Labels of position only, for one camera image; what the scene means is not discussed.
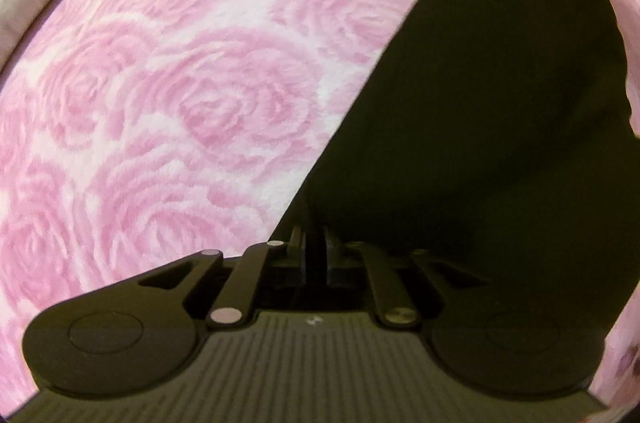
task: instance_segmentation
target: round pad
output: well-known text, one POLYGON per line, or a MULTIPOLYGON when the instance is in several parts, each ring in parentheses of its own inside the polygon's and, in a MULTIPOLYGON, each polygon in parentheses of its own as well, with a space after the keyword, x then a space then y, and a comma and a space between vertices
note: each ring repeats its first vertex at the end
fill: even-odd
POLYGON ((605 333, 557 300, 517 302, 491 288, 460 291, 431 343, 450 371, 498 395, 566 395, 597 370, 605 333))
POLYGON ((172 292, 130 293, 72 299, 33 320, 22 349, 43 387, 79 397, 126 395, 170 377, 191 358, 196 327, 172 292))

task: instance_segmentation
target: black cloth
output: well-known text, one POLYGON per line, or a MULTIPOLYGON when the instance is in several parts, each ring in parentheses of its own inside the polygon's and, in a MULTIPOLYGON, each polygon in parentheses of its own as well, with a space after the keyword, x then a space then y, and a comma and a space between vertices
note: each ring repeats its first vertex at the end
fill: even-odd
POLYGON ((428 247, 610 327, 640 279, 640 142, 609 0, 417 0, 272 234, 428 247))
POLYGON ((640 406, 636 405, 620 420, 620 423, 640 423, 640 406))

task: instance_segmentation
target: pink rose pattern fabric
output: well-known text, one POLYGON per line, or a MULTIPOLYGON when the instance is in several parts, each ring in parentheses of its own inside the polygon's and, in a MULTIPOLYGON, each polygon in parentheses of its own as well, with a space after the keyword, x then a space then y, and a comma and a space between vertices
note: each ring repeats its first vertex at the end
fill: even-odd
MULTIPOLYGON (((414 1, 54 0, 2 75, 0 413, 40 311, 265 240, 414 1)), ((638 110, 640 0, 613 2, 638 110)))

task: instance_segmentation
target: screw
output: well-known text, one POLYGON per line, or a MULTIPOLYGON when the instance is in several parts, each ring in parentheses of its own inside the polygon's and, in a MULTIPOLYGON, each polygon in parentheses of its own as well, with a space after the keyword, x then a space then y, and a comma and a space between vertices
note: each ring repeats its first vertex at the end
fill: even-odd
POLYGON ((412 324, 418 319, 418 313, 410 308, 393 308, 386 312, 385 318, 392 324, 412 324))
POLYGON ((242 311, 236 308, 218 308, 211 311, 209 316, 219 324, 235 324, 242 319, 242 311))

